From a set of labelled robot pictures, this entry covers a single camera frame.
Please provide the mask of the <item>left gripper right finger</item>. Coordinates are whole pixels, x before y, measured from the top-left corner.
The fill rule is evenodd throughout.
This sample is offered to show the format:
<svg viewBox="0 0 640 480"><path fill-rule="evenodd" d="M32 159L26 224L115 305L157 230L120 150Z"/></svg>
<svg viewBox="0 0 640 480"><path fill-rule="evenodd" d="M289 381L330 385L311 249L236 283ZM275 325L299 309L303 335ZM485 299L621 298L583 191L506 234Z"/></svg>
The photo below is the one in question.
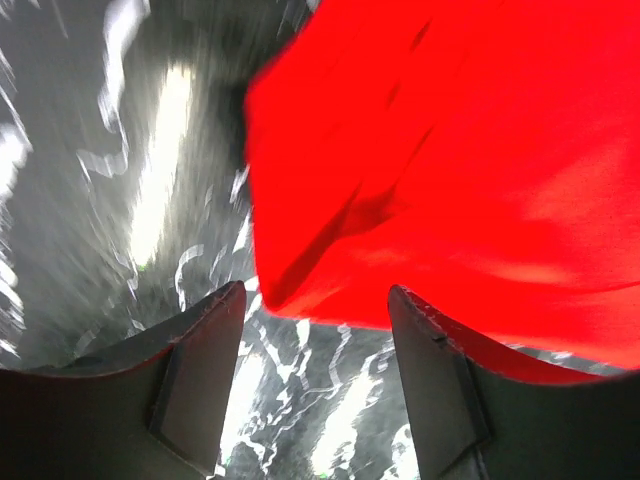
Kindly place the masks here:
<svg viewBox="0 0 640 480"><path fill-rule="evenodd" d="M639 375L538 360L395 286L388 309L424 479L635 479Z"/></svg>

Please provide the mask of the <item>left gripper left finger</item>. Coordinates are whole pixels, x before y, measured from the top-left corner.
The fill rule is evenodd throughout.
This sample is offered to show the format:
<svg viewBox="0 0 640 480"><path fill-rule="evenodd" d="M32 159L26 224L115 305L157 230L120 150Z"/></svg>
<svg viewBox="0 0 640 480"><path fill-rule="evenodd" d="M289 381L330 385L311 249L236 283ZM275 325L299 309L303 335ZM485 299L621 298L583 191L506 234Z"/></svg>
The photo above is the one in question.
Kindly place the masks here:
<svg viewBox="0 0 640 480"><path fill-rule="evenodd" d="M5 479L204 479L220 453L246 291L61 367L1 374Z"/></svg>

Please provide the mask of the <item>red t shirt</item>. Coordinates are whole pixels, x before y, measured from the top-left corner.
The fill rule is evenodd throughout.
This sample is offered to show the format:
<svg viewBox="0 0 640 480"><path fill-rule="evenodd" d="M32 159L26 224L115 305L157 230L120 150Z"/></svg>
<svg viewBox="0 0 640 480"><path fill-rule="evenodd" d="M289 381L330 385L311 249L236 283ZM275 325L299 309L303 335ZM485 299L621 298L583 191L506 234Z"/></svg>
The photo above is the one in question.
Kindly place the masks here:
<svg viewBox="0 0 640 480"><path fill-rule="evenodd" d="M638 367L637 2L324 1L246 115L273 314Z"/></svg>

